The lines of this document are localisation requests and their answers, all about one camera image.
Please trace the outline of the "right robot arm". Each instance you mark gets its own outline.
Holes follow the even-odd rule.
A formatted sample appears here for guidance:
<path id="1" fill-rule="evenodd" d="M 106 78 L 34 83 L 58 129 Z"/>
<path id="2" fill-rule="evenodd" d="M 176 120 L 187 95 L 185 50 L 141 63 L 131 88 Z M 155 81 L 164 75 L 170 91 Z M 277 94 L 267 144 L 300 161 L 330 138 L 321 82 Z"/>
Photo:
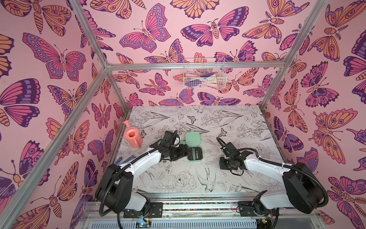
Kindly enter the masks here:
<path id="1" fill-rule="evenodd" d="M 248 204 L 255 215 L 264 216 L 271 210 L 280 208 L 296 209 L 310 214 L 316 208 L 329 202 L 326 189 L 309 167 L 301 162 L 294 165 L 267 160 L 254 148 L 236 148 L 220 137 L 216 139 L 224 156 L 220 158 L 221 170 L 237 175 L 237 170 L 251 171 L 266 175 L 284 185 L 278 191 L 261 191 Z"/>

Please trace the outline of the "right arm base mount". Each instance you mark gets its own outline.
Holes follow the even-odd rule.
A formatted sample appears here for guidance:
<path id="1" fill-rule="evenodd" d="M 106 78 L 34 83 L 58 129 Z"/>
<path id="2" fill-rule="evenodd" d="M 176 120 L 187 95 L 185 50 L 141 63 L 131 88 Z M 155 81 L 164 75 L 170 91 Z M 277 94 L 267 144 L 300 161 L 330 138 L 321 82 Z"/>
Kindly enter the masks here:
<path id="1" fill-rule="evenodd" d="M 268 210 L 260 202 L 238 201 L 237 204 L 236 212 L 239 213 L 241 217 L 270 218 L 279 215 L 278 210 Z"/>

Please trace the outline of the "green case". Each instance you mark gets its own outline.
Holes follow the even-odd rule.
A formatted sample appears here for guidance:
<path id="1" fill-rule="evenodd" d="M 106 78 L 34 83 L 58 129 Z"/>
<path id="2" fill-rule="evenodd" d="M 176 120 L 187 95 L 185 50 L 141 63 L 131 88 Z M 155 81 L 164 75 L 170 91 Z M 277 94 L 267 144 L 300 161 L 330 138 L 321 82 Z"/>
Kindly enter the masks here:
<path id="1" fill-rule="evenodd" d="M 190 162 L 201 161 L 203 150 L 201 148 L 201 135 L 199 132 L 190 131 L 185 134 L 185 143 L 189 148 L 187 159 Z"/>

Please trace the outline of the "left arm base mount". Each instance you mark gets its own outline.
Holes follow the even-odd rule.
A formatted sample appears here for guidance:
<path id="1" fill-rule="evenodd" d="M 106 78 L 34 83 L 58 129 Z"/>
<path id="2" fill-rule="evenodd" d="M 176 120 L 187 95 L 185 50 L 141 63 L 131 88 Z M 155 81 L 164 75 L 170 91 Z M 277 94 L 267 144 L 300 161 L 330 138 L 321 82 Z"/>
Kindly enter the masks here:
<path id="1" fill-rule="evenodd" d="M 125 210 L 123 217 L 127 218 L 161 218 L 163 215 L 162 202 L 148 202 L 141 211 Z"/>

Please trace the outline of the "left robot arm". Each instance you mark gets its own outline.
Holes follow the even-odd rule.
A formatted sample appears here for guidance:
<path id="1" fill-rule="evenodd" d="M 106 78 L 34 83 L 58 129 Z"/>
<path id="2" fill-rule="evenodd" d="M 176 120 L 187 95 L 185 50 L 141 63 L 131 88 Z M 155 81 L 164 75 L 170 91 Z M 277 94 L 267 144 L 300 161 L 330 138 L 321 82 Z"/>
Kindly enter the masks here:
<path id="1" fill-rule="evenodd" d="M 133 192 L 133 182 L 161 161 L 175 161 L 188 153 L 189 147 L 180 143 L 178 131 L 166 131 L 162 139 L 151 144 L 142 155 L 132 161 L 119 166 L 109 165 L 95 193 L 95 198 L 100 202 L 99 216 L 125 211 L 131 211 L 137 216 L 147 215 L 150 212 L 150 200 Z"/>

